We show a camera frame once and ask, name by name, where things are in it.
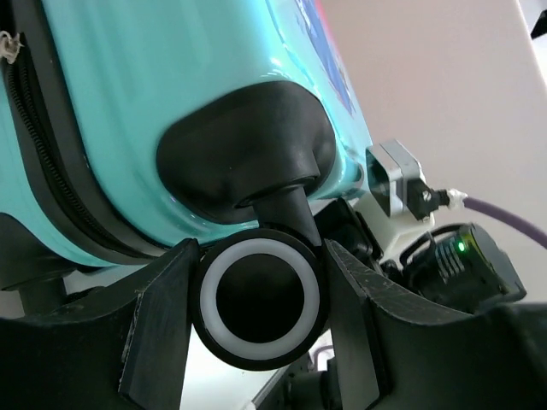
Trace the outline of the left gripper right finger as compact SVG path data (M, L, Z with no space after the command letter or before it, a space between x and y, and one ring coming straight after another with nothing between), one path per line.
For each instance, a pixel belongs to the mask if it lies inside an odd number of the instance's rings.
M324 244L345 409L543 409L546 306L470 315L430 302Z

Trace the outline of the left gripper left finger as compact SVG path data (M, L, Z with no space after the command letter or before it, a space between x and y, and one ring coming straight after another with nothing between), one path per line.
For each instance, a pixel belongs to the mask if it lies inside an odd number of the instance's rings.
M177 409L191 335L186 239L52 313L1 322L4 409Z

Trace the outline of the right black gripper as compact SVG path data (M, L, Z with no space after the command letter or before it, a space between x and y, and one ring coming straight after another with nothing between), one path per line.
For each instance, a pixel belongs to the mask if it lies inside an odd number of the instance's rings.
M419 237L432 229L432 219L416 220L410 213L389 217L371 196L351 204L329 202L315 215L322 238L338 242L367 267L394 282L403 280L397 260Z

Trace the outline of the teal pink suitcase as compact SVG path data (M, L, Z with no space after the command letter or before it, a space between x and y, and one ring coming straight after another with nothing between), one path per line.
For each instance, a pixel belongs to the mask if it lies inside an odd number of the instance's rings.
M203 343L285 366L325 323L311 207L367 190L371 143L317 1L4 1L1 286L194 239Z

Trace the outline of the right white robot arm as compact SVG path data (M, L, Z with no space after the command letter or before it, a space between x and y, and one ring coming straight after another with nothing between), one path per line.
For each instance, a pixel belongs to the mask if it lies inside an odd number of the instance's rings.
M315 215L319 233L365 266L431 302L478 313L518 302L526 289L508 255L474 223L436 227L429 216L388 216L370 195L330 202Z

